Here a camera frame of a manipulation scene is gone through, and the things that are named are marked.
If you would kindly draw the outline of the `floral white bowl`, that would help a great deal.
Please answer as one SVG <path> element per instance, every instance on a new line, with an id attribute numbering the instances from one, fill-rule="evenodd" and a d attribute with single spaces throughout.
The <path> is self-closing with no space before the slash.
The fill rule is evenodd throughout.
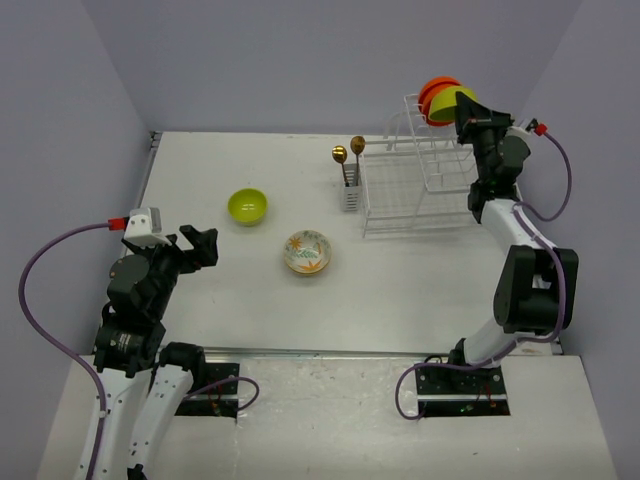
<path id="1" fill-rule="evenodd" d="M 301 230 L 291 234 L 284 244 L 285 265 L 299 265 L 303 269 L 314 270 L 332 259 L 332 245 L 329 239 L 315 230 Z"/>

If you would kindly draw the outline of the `green bowl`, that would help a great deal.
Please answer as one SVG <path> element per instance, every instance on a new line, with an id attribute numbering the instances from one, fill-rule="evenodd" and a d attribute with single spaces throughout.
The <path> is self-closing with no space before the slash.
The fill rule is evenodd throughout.
<path id="1" fill-rule="evenodd" d="M 246 227 L 255 226 L 260 224 L 266 216 L 268 199 L 258 189 L 244 188 L 230 196 L 227 211 L 235 223 Z"/>
<path id="2" fill-rule="evenodd" d="M 431 126 L 447 126 L 455 121 L 458 93 L 476 100 L 476 92 L 465 86 L 449 86 L 437 93 L 429 103 L 427 123 Z"/>

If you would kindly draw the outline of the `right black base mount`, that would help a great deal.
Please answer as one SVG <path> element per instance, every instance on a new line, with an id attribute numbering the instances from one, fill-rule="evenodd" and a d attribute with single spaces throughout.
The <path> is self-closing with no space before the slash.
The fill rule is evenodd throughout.
<path id="1" fill-rule="evenodd" d="M 511 414 L 502 369 L 463 372 L 423 367 L 414 373 L 421 418 Z"/>

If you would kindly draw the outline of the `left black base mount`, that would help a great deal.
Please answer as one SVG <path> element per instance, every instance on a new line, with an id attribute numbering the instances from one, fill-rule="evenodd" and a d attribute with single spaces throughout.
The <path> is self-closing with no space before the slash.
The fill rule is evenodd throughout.
<path id="1" fill-rule="evenodd" d="M 189 393 L 224 379 L 238 376 L 239 363 L 207 363 L 204 377 Z M 237 418 L 238 384 L 236 382 L 216 386 L 214 389 L 194 395 L 183 401 L 175 413 L 181 417 Z"/>

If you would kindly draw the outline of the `green bowl back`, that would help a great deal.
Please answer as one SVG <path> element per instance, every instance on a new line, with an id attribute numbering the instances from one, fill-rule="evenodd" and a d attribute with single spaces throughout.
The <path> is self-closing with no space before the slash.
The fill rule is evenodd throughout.
<path id="1" fill-rule="evenodd" d="M 437 93 L 429 103 L 427 123 L 431 126 L 447 126 L 455 121 L 458 93 L 476 100 L 476 92 L 465 86 L 449 86 Z"/>

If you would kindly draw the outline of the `orange bowl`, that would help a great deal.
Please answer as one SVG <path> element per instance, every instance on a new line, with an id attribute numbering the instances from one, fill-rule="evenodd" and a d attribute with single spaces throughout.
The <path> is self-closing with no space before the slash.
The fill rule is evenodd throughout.
<path id="1" fill-rule="evenodd" d="M 457 86 L 459 84 L 460 82 L 454 77 L 450 77 L 450 76 L 434 77 L 422 87 L 418 96 L 419 102 L 423 103 L 425 101 L 425 98 L 428 96 L 429 92 L 440 85 Z"/>
<path id="2" fill-rule="evenodd" d="M 426 121 L 426 123 L 430 126 L 436 126 L 436 127 L 441 127 L 441 126 L 446 126 L 447 122 L 435 122 L 432 121 L 428 118 L 428 114 L 429 114 L 429 110 L 430 110 L 430 106 L 431 106 L 431 102 L 433 100 L 433 98 L 439 94 L 441 91 L 450 88 L 450 87 L 457 87 L 457 86 L 445 86 L 445 85 L 440 85 L 436 88 L 434 88 L 433 90 L 431 90 L 428 94 L 428 96 L 425 98 L 425 101 L 423 103 L 419 102 L 418 99 L 418 104 L 419 104 L 419 110 L 420 112 L 423 114 L 424 119 Z"/>

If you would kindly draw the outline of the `orange bowl front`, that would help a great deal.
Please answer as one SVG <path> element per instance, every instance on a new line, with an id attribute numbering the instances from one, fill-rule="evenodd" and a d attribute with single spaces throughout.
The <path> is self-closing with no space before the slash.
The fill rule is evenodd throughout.
<path id="1" fill-rule="evenodd" d="M 433 98 L 439 94 L 441 91 L 450 88 L 450 87 L 457 87 L 457 86 L 445 86 L 445 85 L 440 85 L 436 88 L 434 88 L 433 90 L 431 90 L 428 94 L 428 96 L 425 98 L 425 101 L 423 103 L 419 102 L 418 99 L 418 104 L 419 104 L 419 110 L 420 112 L 423 114 L 424 119 L 426 121 L 426 123 L 430 126 L 436 126 L 436 127 L 441 127 L 441 126 L 446 126 L 447 122 L 435 122 L 432 121 L 428 118 L 428 114 L 429 114 L 429 110 L 430 110 L 430 106 L 431 106 L 431 102 L 433 100 Z"/>

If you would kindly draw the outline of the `gold spoon right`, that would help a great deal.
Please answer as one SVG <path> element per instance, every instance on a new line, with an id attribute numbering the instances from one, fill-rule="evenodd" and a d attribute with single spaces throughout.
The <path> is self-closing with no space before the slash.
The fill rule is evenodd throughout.
<path id="1" fill-rule="evenodd" d="M 363 153 L 366 146 L 366 140 L 363 136 L 354 136 L 350 141 L 350 149 L 356 157 L 356 167 L 354 174 L 354 185 L 360 185 L 360 155 Z"/>

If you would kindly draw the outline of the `orange bowl back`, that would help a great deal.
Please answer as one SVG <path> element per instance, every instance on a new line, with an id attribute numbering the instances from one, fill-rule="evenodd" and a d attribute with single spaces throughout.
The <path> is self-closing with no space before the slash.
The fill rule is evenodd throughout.
<path id="1" fill-rule="evenodd" d="M 429 92 L 440 85 L 457 86 L 459 84 L 460 82 L 454 77 L 450 77 L 450 76 L 434 77 L 422 87 L 418 96 L 419 102 L 423 103 L 425 101 L 425 98 L 428 96 Z"/>

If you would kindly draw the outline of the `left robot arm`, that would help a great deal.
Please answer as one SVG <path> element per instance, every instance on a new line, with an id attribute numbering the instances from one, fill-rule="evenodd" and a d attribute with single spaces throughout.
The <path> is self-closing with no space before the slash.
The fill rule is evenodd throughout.
<path id="1" fill-rule="evenodd" d="M 180 233 L 190 249 L 181 249 L 174 235 L 151 246 L 130 237 L 124 242 L 130 255 L 111 267 L 94 342 L 101 388 L 77 479 L 148 478 L 179 404 L 207 383 L 203 348 L 164 344 L 162 318 L 180 276 L 216 265 L 218 232 L 183 225 Z"/>

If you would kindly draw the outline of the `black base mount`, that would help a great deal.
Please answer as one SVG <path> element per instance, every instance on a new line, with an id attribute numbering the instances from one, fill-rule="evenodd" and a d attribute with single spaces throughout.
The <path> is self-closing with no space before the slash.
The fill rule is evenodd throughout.
<path id="1" fill-rule="evenodd" d="M 423 367 L 414 373 L 421 418 L 511 414 L 502 369 L 463 372 Z"/>
<path id="2" fill-rule="evenodd" d="M 207 363 L 204 377 L 189 393 L 224 379 L 238 376 L 239 363 Z M 183 401 L 175 413 L 181 417 L 237 418 L 238 384 L 236 382 L 216 386 L 214 389 L 194 395 Z"/>

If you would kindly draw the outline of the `gold spoon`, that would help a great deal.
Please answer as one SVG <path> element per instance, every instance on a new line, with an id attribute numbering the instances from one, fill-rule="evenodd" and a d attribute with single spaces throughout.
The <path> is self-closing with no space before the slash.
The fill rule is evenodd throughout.
<path id="1" fill-rule="evenodd" d="M 344 181 L 344 185 L 346 187 L 349 186 L 349 179 L 346 173 L 346 167 L 345 167 L 345 163 L 347 160 L 347 151 L 345 149 L 344 146 L 342 145 L 337 145 L 335 147 L 332 148 L 331 151 L 331 155 L 332 155 L 332 159 L 338 163 L 341 167 L 341 172 L 342 172 L 342 177 L 343 177 L 343 181 Z"/>
<path id="2" fill-rule="evenodd" d="M 350 149 L 356 157 L 356 167 L 354 174 L 354 185 L 360 185 L 360 155 L 363 153 L 366 146 L 366 140 L 363 136 L 354 136 L 350 141 Z"/>

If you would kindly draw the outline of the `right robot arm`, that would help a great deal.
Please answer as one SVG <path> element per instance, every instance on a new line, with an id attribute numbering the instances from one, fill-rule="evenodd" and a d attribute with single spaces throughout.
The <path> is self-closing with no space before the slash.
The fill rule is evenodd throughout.
<path id="1" fill-rule="evenodd" d="M 450 351 L 446 380 L 467 393 L 522 343 L 553 342 L 572 320 L 579 257 L 560 248 L 535 226 L 546 218 L 524 202 L 517 188 L 530 135 L 551 140 L 547 127 L 531 120 L 515 126 L 510 114 L 491 110 L 468 95 L 455 96 L 454 123 L 460 144 L 472 147 L 477 180 L 468 208 L 505 253 L 493 296 L 492 316 L 475 334 Z"/>

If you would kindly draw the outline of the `green bowl front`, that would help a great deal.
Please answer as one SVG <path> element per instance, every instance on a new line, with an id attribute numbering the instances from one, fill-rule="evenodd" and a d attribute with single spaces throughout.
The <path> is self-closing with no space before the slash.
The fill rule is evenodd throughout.
<path id="1" fill-rule="evenodd" d="M 266 216 L 268 199 L 258 189 L 244 188 L 230 196 L 227 211 L 235 223 L 246 227 L 255 226 L 260 224 Z"/>

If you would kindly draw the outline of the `gold spoon left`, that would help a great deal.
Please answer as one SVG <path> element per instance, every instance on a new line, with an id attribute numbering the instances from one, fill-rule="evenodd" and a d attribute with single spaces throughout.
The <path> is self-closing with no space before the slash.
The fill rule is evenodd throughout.
<path id="1" fill-rule="evenodd" d="M 345 167 L 345 163 L 347 160 L 347 151 L 345 149 L 344 146 L 342 145 L 337 145 L 335 147 L 332 148 L 331 151 L 331 155 L 332 155 L 332 159 L 338 163 L 341 167 L 341 172 L 342 172 L 342 177 L 343 177 L 343 181 L 344 181 L 344 185 L 346 187 L 349 186 L 349 179 L 346 173 L 346 167 Z"/>

